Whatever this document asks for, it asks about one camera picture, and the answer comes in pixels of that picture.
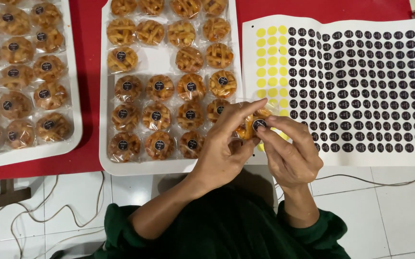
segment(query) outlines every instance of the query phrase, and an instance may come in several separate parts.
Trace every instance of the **hand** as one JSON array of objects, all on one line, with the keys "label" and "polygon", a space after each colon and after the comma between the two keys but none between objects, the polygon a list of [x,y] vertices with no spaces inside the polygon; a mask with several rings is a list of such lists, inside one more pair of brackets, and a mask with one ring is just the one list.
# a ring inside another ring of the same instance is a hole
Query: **hand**
[{"label": "hand", "polygon": [[231,142],[231,135],[244,119],[267,104],[267,99],[252,103],[227,105],[216,124],[207,133],[203,150],[187,180],[194,180],[205,193],[231,182],[252,156],[260,139],[243,143]]},{"label": "hand", "polygon": [[276,182],[283,190],[313,182],[323,167],[323,161],[314,146],[308,126],[289,117],[270,116],[265,121],[267,126],[281,130],[293,141],[291,144],[268,128],[258,128],[257,136],[264,142],[268,168]]}]

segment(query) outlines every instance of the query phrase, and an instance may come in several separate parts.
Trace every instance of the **white plastic tray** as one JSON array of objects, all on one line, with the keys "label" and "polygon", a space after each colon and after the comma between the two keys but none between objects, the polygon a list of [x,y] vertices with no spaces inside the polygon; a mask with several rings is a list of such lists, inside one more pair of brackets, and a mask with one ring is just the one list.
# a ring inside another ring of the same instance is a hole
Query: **white plastic tray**
[{"label": "white plastic tray", "polygon": [[[101,77],[100,77],[100,126],[99,126],[99,159],[102,167],[110,174],[115,176],[143,175],[143,174],[172,174],[190,172],[197,160],[181,159],[167,161],[151,161],[144,163],[114,163],[107,156],[107,130],[111,120],[110,114],[114,109],[113,104],[109,101],[114,97],[115,76],[108,76],[107,68],[107,21],[110,13],[110,2],[102,8],[102,44],[101,44]],[[235,0],[229,0],[228,16],[231,24],[231,44],[233,53],[233,70],[237,81],[236,97],[243,97],[243,88],[241,83],[241,59],[239,52],[238,22],[236,18]],[[145,60],[136,72],[151,74],[167,74],[170,71],[170,49],[133,47],[137,51],[139,59]]]},{"label": "white plastic tray", "polygon": [[78,92],[78,79],[76,72],[75,48],[73,45],[72,21],[70,20],[69,0],[61,0],[64,32],[67,47],[67,67],[70,77],[70,97],[72,99],[72,118],[74,132],[68,141],[50,143],[36,147],[13,150],[0,154],[0,166],[34,159],[57,156],[72,151],[80,143],[83,135],[83,122],[80,109],[80,95]]}]

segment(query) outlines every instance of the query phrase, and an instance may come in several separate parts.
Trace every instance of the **red tablecloth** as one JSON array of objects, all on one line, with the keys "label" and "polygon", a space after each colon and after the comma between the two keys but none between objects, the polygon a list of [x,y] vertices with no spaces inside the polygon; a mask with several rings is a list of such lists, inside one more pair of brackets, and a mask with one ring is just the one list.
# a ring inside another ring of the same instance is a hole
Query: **red tablecloth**
[{"label": "red tablecloth", "polygon": [[[72,152],[0,167],[0,179],[100,171],[98,157],[101,11],[107,0],[70,0],[83,139]],[[273,14],[311,17],[322,23],[339,20],[410,19],[409,0],[236,0],[239,38],[242,23]]]}]

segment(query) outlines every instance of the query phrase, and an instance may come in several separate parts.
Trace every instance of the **dark green sleeve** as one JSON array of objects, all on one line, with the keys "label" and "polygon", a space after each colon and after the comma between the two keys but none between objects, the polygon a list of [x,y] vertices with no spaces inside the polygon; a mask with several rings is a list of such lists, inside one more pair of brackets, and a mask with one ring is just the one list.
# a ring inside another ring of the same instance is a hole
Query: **dark green sleeve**
[{"label": "dark green sleeve", "polygon": [[278,206],[278,221],[281,226],[315,259],[350,259],[337,240],[346,233],[345,222],[333,214],[319,210],[319,219],[311,227],[296,229],[287,224],[284,220],[284,201]]},{"label": "dark green sleeve", "polygon": [[107,240],[103,247],[94,253],[97,259],[149,258],[149,245],[152,241],[139,236],[127,218],[140,206],[110,204],[105,214],[104,227]]}]

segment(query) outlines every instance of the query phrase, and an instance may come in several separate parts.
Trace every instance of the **person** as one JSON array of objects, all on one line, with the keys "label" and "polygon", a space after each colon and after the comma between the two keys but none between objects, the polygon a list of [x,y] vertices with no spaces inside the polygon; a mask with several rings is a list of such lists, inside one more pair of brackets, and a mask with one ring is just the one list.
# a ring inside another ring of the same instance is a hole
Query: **person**
[{"label": "person", "polygon": [[[173,188],[143,206],[110,204],[107,240],[95,258],[349,259],[337,243],[347,231],[345,223],[319,210],[308,189],[323,162],[307,126],[270,116],[267,125],[292,143],[260,126],[259,138],[231,145],[232,132],[266,103],[226,106],[193,171]],[[260,140],[285,197],[277,214],[261,197],[228,185]]]}]

